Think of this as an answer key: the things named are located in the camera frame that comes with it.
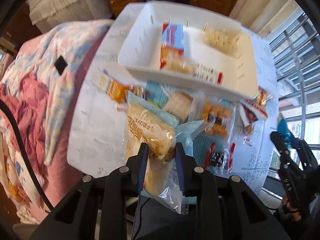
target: barcode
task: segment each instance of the barcode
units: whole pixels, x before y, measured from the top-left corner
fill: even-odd
[[[220,84],[222,79],[222,72],[218,72],[213,68],[207,67],[203,64],[198,64],[197,70],[193,76],[210,83]]]

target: floral blanket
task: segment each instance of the floral blanket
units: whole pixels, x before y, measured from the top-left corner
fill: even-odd
[[[1,80],[6,86],[7,93],[17,98],[19,98],[20,80],[28,72],[33,72],[49,90],[43,121],[44,165],[51,164],[60,129],[74,94],[77,71],[92,45],[107,32],[110,25],[110,20],[97,20],[63,23],[56,26],[43,35],[35,48],[27,48],[19,53]],[[68,64],[62,75],[54,65],[60,56]],[[3,118],[0,120],[0,126],[6,127]]]

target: tablecloth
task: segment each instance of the tablecloth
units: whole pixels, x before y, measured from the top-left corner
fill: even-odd
[[[68,163],[95,178],[108,175],[125,164],[123,155],[126,114],[116,109],[115,102],[98,88],[97,82],[102,73],[107,73],[123,84],[146,85],[146,81],[133,78],[125,67],[118,63],[117,58],[143,6],[144,3],[127,5],[109,29],[84,79],[74,111],[68,143]],[[244,140],[242,124],[239,116],[236,116],[232,138],[236,143],[232,172],[217,172],[217,175],[228,178],[236,174],[259,194],[274,149],[269,135],[277,126],[276,69],[268,42],[245,28],[243,31],[251,34],[258,84],[273,94],[275,99],[267,104],[268,119],[255,122],[255,133],[249,142]],[[198,165],[201,165],[204,155],[197,156],[196,160]]]

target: white plastic tray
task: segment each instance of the white plastic tray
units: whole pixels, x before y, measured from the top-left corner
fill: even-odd
[[[201,81],[189,75],[160,70],[162,24],[183,24],[184,56],[223,72],[221,85]],[[238,35],[236,57],[227,56],[205,45],[204,29],[224,29]],[[258,94],[256,64],[250,35],[241,24],[223,15],[170,2],[148,2],[140,12],[118,55],[121,65],[138,79],[153,80],[229,99],[254,99]]]

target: plastic wrapper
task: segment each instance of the plastic wrapper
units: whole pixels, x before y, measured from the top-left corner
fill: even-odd
[[[268,114],[266,111],[267,101],[273,100],[274,96],[268,93],[262,87],[259,87],[259,93],[255,100],[242,100],[243,103],[250,111],[252,111],[256,116],[261,117],[263,120],[268,119]]]
[[[232,103],[223,103],[218,99],[207,98],[199,100],[192,119],[205,120],[208,126],[204,130],[206,135],[223,142],[229,142],[235,122],[236,108]]]
[[[124,85],[108,75],[107,71],[99,74],[96,82],[97,87],[104,91],[112,100],[118,104],[126,103],[126,91],[131,91],[134,95],[145,100],[148,99],[148,92],[142,86]]]
[[[196,64],[185,57],[181,57],[179,54],[170,52],[166,57],[166,65],[162,69],[171,72],[193,75],[196,70]]]
[[[189,116],[192,102],[192,96],[183,91],[176,91],[170,96],[163,110],[178,117],[180,123],[184,123]]]
[[[179,118],[180,124],[197,120],[193,116],[198,101],[203,101],[204,94],[202,91],[182,90],[174,86],[150,81],[148,81],[146,87],[149,92],[148,101]]]
[[[204,43],[229,56],[236,55],[236,43],[238,37],[227,35],[224,30],[206,30],[204,32]]]
[[[258,120],[254,112],[250,111],[246,106],[239,104],[239,114],[243,122],[243,131],[245,135],[252,135],[254,132],[254,122]]]
[[[127,93],[129,103],[125,157],[137,155],[140,144],[148,144],[148,164],[144,189],[165,206],[181,213],[182,192],[177,188],[173,157],[176,142],[181,142],[187,155],[192,156],[192,139],[202,131],[205,122],[179,124],[179,120],[144,99]]]
[[[193,77],[212,84],[221,85],[223,72],[207,67],[203,64],[197,64]]]
[[[166,66],[169,54],[183,56],[183,52],[183,24],[163,23],[160,68]]]
[[[219,170],[221,174],[224,172],[231,173],[232,164],[233,164],[233,152],[235,149],[235,143],[231,144],[231,147],[228,147],[228,144],[225,145],[220,150],[215,149],[216,143],[211,143],[204,161],[203,168],[207,169],[209,166],[214,167],[216,170]]]

